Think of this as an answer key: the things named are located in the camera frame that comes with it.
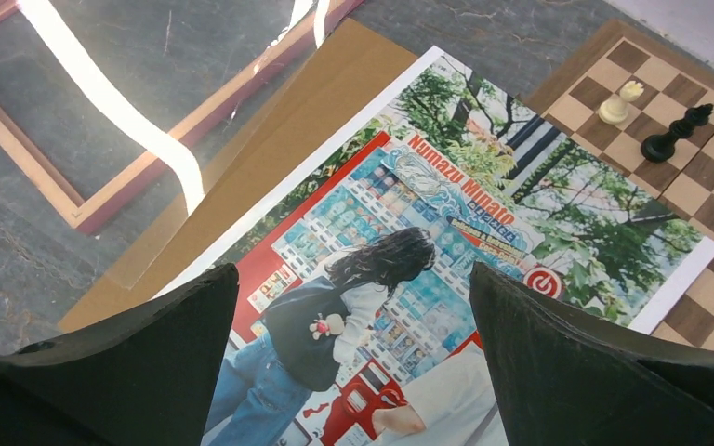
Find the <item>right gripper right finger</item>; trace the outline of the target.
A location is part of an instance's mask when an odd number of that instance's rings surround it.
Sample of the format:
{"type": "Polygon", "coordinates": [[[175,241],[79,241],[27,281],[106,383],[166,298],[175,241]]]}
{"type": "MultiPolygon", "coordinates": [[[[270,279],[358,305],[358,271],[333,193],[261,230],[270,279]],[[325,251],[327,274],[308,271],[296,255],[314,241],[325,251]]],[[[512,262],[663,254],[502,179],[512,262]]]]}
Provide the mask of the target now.
{"type": "Polygon", "coordinates": [[[512,445],[714,445],[714,351],[602,320],[478,262],[469,301],[512,445]]]}

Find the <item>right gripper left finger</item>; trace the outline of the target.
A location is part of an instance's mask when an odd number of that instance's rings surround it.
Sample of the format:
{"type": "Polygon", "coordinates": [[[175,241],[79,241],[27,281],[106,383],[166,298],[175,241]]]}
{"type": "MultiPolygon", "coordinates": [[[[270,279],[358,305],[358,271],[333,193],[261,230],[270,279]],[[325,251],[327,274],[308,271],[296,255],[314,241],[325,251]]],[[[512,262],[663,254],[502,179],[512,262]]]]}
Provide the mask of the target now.
{"type": "Polygon", "coordinates": [[[0,355],[0,445],[197,445],[225,352],[232,264],[0,355]]]}

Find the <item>wooden picture frame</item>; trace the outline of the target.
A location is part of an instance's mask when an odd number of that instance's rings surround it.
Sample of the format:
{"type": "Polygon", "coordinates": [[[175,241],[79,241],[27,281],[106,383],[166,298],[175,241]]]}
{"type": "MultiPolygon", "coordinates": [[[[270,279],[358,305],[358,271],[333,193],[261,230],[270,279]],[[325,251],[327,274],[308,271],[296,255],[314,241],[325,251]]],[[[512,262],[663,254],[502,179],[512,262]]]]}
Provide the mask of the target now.
{"type": "MultiPolygon", "coordinates": [[[[189,149],[306,48],[332,32],[360,4],[327,1],[293,22],[255,60],[191,111],[168,132],[175,151],[189,149]]],[[[62,219],[85,234],[97,231],[169,167],[167,157],[148,148],[89,198],[82,197],[0,106],[0,148],[62,219]]]]}

